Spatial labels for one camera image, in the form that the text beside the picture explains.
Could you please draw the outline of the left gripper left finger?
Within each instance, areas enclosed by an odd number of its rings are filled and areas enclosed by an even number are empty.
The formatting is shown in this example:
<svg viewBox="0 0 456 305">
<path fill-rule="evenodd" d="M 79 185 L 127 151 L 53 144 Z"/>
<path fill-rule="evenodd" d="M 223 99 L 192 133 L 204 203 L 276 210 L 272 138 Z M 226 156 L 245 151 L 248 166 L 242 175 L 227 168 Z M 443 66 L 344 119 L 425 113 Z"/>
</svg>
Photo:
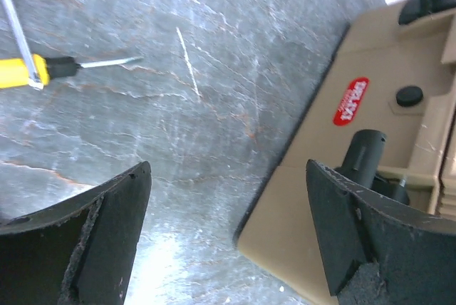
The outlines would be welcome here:
<svg viewBox="0 0 456 305">
<path fill-rule="evenodd" d="M 150 163 L 1 226 L 2 304 L 123 304 L 152 185 Z"/>
</svg>

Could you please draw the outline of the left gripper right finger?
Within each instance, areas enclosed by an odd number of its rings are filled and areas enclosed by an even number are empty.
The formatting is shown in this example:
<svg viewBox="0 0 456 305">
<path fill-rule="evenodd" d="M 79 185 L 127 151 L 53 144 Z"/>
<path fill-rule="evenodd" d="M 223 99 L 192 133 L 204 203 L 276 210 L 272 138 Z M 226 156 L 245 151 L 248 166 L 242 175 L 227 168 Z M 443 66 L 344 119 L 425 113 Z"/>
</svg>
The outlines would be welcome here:
<svg viewBox="0 0 456 305">
<path fill-rule="evenodd" d="M 309 160 L 306 184 L 328 290 L 340 304 L 454 304 L 455 222 Z"/>
</svg>

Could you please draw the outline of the tan plastic tool box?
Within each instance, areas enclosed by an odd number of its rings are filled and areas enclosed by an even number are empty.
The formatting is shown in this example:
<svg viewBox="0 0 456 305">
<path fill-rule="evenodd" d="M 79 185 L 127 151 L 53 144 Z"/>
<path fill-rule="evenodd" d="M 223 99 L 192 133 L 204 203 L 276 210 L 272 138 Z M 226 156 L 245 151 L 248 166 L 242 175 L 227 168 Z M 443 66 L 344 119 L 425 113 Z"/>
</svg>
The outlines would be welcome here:
<svg viewBox="0 0 456 305">
<path fill-rule="evenodd" d="M 455 0 L 405 0 L 352 23 L 239 233 L 239 251 L 305 300 L 340 304 L 311 214 L 309 160 L 455 222 Z"/>
</svg>

